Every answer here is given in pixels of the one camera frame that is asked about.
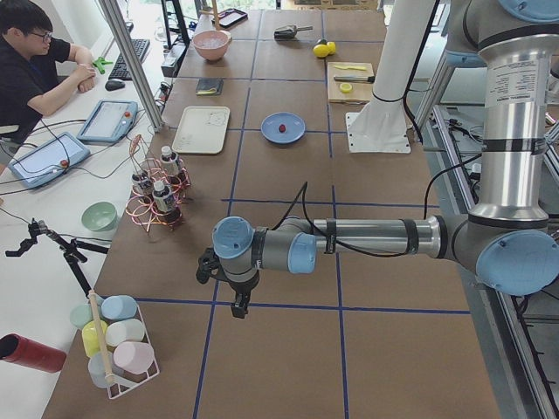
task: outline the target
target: wooden cutting board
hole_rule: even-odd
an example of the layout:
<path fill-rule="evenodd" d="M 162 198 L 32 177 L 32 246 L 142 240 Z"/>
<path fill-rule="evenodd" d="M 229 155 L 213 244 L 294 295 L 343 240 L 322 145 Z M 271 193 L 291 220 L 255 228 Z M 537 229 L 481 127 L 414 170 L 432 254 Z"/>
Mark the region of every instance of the wooden cutting board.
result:
<path fill-rule="evenodd" d="M 343 70 L 335 68 L 335 65 L 359 65 L 366 68 L 363 70 Z M 328 101 L 338 103 L 348 102 L 369 102 L 373 92 L 372 83 L 351 83 L 353 90 L 350 93 L 342 93 L 340 91 L 341 81 L 334 81 L 334 76 L 374 76 L 373 65 L 371 63 L 328 63 L 327 81 L 328 81 Z"/>

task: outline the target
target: wooden handle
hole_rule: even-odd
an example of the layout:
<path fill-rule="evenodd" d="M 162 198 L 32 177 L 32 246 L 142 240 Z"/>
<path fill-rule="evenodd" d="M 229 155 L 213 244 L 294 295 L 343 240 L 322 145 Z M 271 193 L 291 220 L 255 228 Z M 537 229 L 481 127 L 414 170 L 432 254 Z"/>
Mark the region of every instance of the wooden handle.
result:
<path fill-rule="evenodd" d="M 109 386 L 114 384 L 113 369 L 111 368 L 111 360 L 108 357 L 107 343 L 105 342 L 105 334 L 101 326 L 101 317 L 99 315 L 99 307 L 97 306 L 97 294 L 91 290 L 87 295 L 89 298 L 89 305 L 91 306 L 91 313 L 93 314 L 93 323 L 95 324 L 95 332 L 97 333 L 97 341 L 101 351 L 101 358 L 103 359 L 103 367 L 105 368 L 105 380 Z"/>
<path fill-rule="evenodd" d="M 217 12 L 217 0 L 211 0 L 211 9 L 213 11 L 213 20 L 216 25 L 216 31 L 221 31 L 221 25 L 219 24 L 219 12 Z"/>

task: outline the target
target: white desk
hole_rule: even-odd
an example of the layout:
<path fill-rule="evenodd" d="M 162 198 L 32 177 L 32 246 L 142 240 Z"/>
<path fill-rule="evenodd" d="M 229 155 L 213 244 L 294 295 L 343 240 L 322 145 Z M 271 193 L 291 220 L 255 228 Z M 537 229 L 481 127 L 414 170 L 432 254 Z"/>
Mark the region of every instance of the white desk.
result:
<path fill-rule="evenodd" d="M 156 93 L 163 80 L 159 65 L 162 62 L 161 45 L 152 42 L 150 52 L 144 61 L 144 68 Z M 118 56 L 116 47 L 112 48 L 107 59 L 114 61 Z M 96 78 L 96 87 L 87 93 L 76 93 L 71 100 L 54 116 L 45 118 L 45 124 L 63 120 L 86 119 L 101 99 L 135 100 L 143 109 L 132 81 L 124 89 L 108 92 L 104 85 L 112 66 L 107 66 L 104 75 Z M 144 112 L 139 112 L 139 122 L 128 136 L 134 138 L 141 134 L 150 142 L 153 130 Z M 77 134 L 81 124 L 52 127 L 55 134 L 65 131 Z M 52 135 L 42 129 L 28 139 L 33 144 L 42 144 Z M 129 140 L 122 139 L 116 145 L 101 153 L 106 146 L 88 146 L 92 156 L 80 166 L 96 175 L 108 175 L 116 166 L 127 159 Z M 21 148 L 19 155 L 27 153 L 28 148 Z M 81 224 L 81 214 L 90 204 L 98 201 L 113 203 L 119 216 L 122 215 L 129 196 L 132 175 L 132 163 L 127 161 L 107 179 L 98 179 L 82 170 L 71 170 L 50 184 L 37 190 L 2 196 L 2 208 L 20 216 L 27 221 L 32 218 L 45 220 L 46 225 L 59 234 L 71 234 L 79 237 L 97 237 L 110 239 L 114 230 L 105 233 L 92 233 Z M 0 175 L 0 194 L 12 190 L 24 189 L 21 182 L 15 180 L 6 169 Z M 0 250 L 17 250 L 19 243 L 29 237 L 27 225 L 16 218 L 0 211 Z M 79 264 L 89 284 L 93 286 L 105 260 L 105 255 L 91 251 L 82 251 L 88 258 L 85 264 Z M 34 245 L 20 258 L 7 258 L 0 255 L 0 334 L 17 333 L 37 340 L 48 346 L 67 352 L 76 329 L 68 319 L 70 311 L 86 301 L 86 297 L 75 279 L 70 267 L 63 257 L 58 245 L 47 236 L 39 236 Z M 35 369 L 22 367 L 8 362 L 0 362 L 0 411 L 2 417 L 17 419 L 35 419 L 40 417 L 51 397 L 59 373 L 48 374 Z"/>

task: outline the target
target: blue joint cap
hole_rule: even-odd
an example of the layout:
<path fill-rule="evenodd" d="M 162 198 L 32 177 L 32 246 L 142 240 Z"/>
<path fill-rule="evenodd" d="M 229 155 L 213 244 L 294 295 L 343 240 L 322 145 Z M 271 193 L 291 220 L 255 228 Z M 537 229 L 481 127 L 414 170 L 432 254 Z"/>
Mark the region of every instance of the blue joint cap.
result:
<path fill-rule="evenodd" d="M 457 68 L 481 68 L 485 67 L 486 63 L 475 52 L 458 52 L 445 50 L 446 63 L 450 67 Z"/>
<path fill-rule="evenodd" d="M 559 274 L 559 245 L 539 230 L 507 233 L 480 254 L 476 273 L 484 284 L 510 295 L 528 295 Z"/>
<path fill-rule="evenodd" d="M 228 216 L 213 228 L 213 250 L 223 259 L 233 259 L 251 247 L 254 228 L 240 216 Z"/>
<path fill-rule="evenodd" d="M 514 17 L 533 24 L 559 23 L 557 0 L 499 0 L 500 5 Z"/>
<path fill-rule="evenodd" d="M 291 273 L 311 273 L 316 263 L 316 237 L 299 233 L 291 242 L 287 267 Z"/>

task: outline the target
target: man's arm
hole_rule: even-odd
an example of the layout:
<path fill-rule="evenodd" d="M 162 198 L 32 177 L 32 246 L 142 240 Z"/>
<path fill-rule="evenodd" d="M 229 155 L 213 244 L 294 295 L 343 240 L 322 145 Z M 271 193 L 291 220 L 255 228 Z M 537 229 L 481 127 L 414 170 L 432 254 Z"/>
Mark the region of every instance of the man's arm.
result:
<path fill-rule="evenodd" d="M 27 105 L 44 116 L 51 116 L 72 97 L 80 84 L 94 76 L 95 70 L 90 65 L 78 64 L 62 83 L 46 93 L 31 98 Z"/>
<path fill-rule="evenodd" d="M 73 61 L 77 64 L 92 66 L 93 54 L 89 49 L 82 45 L 70 44 L 70 53 L 68 54 L 68 61 Z M 93 89 L 95 82 L 93 78 L 83 80 L 78 84 L 80 92 L 87 92 Z"/>

